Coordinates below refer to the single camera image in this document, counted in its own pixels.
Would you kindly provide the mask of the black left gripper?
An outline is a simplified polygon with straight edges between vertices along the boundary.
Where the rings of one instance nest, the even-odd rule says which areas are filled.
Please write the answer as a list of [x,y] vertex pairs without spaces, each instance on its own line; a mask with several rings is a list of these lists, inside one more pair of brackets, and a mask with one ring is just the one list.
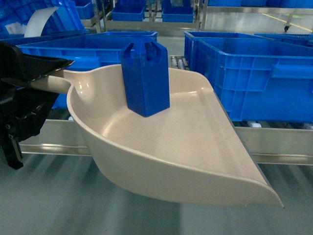
[[31,83],[73,63],[63,58],[24,54],[15,45],[0,44],[0,147],[11,168],[23,167],[19,143],[40,133],[59,96],[32,89]]

